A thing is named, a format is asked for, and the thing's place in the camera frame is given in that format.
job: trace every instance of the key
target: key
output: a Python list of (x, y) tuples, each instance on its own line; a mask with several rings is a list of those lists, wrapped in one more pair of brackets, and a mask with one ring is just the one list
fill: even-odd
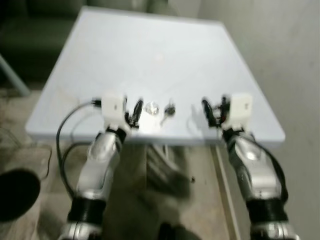
[(162, 126), (162, 124), (164, 123), (164, 121), (168, 118), (168, 117), (172, 117), (173, 115), (175, 115), (176, 113), (176, 107), (173, 103), (169, 103), (169, 105), (165, 108), (164, 110), (164, 117), (160, 122), (160, 125)]

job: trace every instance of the cable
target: cable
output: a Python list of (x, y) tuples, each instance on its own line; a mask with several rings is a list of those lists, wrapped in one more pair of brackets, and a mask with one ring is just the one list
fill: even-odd
[(89, 106), (89, 105), (93, 105), (95, 107), (101, 107), (101, 99), (93, 99), (91, 101), (87, 101), (87, 102), (84, 102), (80, 105), (78, 105), (77, 107), (75, 107), (71, 112), (69, 112), (69, 114), (62, 120), (62, 122), (60, 123), (60, 126), (56, 132), (56, 137), (55, 137), (55, 143), (56, 143), (56, 155), (57, 155), (57, 158), (58, 158), (58, 165), (59, 165), (59, 170), (60, 170), (60, 175), (61, 175), (61, 178), (62, 178), (62, 182), (68, 192), (68, 194), (70, 195), (71, 198), (73, 198), (75, 196), (75, 191), (72, 189), (71, 185), (69, 184), (67, 178), (66, 178), (66, 173), (65, 173), (65, 170), (63, 169), (63, 166), (62, 166), (62, 162), (65, 161), (63, 159), (63, 156), (62, 156), (62, 153), (61, 153), (61, 150), (60, 150), (60, 133), (61, 133), (61, 130), (62, 130), (62, 127), (64, 126), (64, 124), (66, 123), (66, 121), (75, 113), (77, 112), (78, 110), (86, 107), (86, 106)]
[(89, 145), (90, 142), (76, 142), (76, 143), (73, 143), (71, 146), (69, 146), (67, 148), (67, 150), (65, 151), (65, 153), (63, 154), (63, 157), (62, 157), (62, 161), (61, 161), (61, 170), (60, 170), (60, 174), (61, 174), (61, 177), (64, 179), (64, 181), (66, 182), (66, 188), (68, 187), (67, 191), (69, 193), (70, 192), (75, 192), (72, 187), (71, 187), (71, 184), (69, 183), (69, 180), (67, 178), (67, 174), (66, 174), (66, 169), (65, 169), (65, 164), (66, 164), (66, 160), (67, 160), (67, 157), (69, 155), (69, 153), (76, 147), (79, 147), (79, 146), (87, 146)]
[(49, 157), (48, 157), (48, 161), (47, 161), (47, 167), (46, 167), (46, 173), (45, 175), (40, 179), (41, 181), (45, 180), (48, 175), (49, 175), (49, 171), (50, 171), (50, 162), (51, 162), (51, 157), (52, 157), (52, 147), (50, 145), (47, 144), (31, 144), (31, 145), (26, 145), (21, 147), (21, 149), (47, 149), (49, 150)]

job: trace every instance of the metal pole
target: metal pole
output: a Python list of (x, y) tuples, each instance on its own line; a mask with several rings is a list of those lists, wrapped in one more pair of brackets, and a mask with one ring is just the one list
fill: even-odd
[(6, 60), (0, 54), (0, 67), (4, 71), (4, 74), (7, 76), (8, 80), (14, 85), (14, 87), (19, 91), (21, 96), (26, 97), (30, 95), (29, 88), (21, 80), (21, 78), (15, 73), (15, 71), (10, 67)]

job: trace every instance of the tiled floor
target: tiled floor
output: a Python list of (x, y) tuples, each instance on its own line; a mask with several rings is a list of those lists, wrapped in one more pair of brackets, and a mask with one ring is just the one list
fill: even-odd
[[(26, 98), (0, 98), (0, 126), (11, 130), (21, 142), (31, 142), (24, 131), (24, 125), (39, 95), (40, 91), (33, 91)], [(1, 139), (0, 146), (6, 145), (0, 134)], [(48, 178), (41, 183), (37, 202), (18, 220), (0, 224), (0, 239), (57, 239), (71, 201), (59, 176), (54, 143), (49, 144), (53, 147), (50, 172)], [(187, 190), (178, 197), (149, 187), (145, 152), (142, 145), (127, 145), (122, 152), (104, 214), (105, 239), (154, 240), (159, 224), (163, 221), (182, 224), (202, 240), (230, 239), (214, 164), (215, 153), (205, 146), (170, 149), (171, 159), (180, 166), (185, 179), (179, 184), (176, 181), (163, 182), (162, 187), (165, 189), (166, 185), (170, 185), (176, 190)], [(73, 184), (77, 182), (85, 160), (85, 147), (80, 147), (71, 154), (66, 169)], [(25, 161), (29, 161), (31, 166), (37, 166), (35, 169), (39, 175), (46, 168), (37, 157), (33, 159), (30, 156)]]

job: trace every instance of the black round object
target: black round object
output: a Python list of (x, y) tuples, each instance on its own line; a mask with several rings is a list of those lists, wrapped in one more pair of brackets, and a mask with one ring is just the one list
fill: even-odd
[(0, 222), (25, 214), (40, 193), (40, 181), (31, 171), (15, 169), (0, 175)]
[(172, 227), (169, 223), (161, 224), (158, 240), (201, 240), (196, 234), (187, 230), (183, 226)]

